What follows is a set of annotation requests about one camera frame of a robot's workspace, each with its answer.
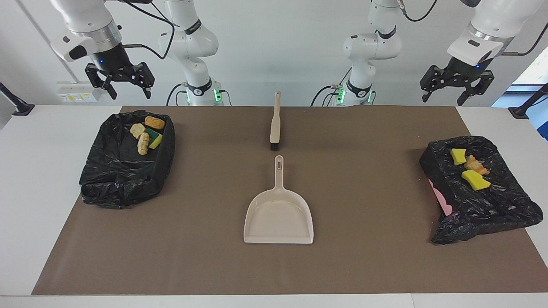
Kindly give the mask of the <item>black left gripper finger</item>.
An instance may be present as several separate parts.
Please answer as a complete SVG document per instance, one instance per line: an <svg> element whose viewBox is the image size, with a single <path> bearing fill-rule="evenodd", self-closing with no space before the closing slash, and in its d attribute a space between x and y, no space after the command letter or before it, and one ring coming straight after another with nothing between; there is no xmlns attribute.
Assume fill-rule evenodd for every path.
<svg viewBox="0 0 548 308"><path fill-rule="evenodd" d="M472 81L465 81L465 89L457 99L458 106L461 107L464 105L466 100L472 96L485 94L493 80L493 72L491 70L486 70L478 76L478 82L475 86L472 85Z"/></svg>
<svg viewBox="0 0 548 308"><path fill-rule="evenodd" d="M420 88L423 91L422 102L426 103L431 94L445 87L447 70L436 65L430 66L420 80Z"/></svg>

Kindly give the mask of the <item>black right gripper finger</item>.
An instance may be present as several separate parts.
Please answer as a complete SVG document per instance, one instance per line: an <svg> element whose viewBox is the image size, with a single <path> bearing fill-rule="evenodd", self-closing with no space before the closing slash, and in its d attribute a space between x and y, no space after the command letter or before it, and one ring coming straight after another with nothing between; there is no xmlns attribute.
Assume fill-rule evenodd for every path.
<svg viewBox="0 0 548 308"><path fill-rule="evenodd" d="M117 92L115 91L114 87L111 85L111 81L112 81L111 75L107 75L107 78L102 80L100 76L98 75L98 73L100 72L98 70L98 67L92 63L88 63L86 65L85 72L86 72L86 75L88 76L90 84L94 88L106 90L108 92L108 95L113 100L117 98Z"/></svg>
<svg viewBox="0 0 548 308"><path fill-rule="evenodd" d="M142 89L146 99L151 99L151 88L155 83L155 77L149 69L148 64L141 62L138 65L134 65L133 70L133 84Z"/></svg>

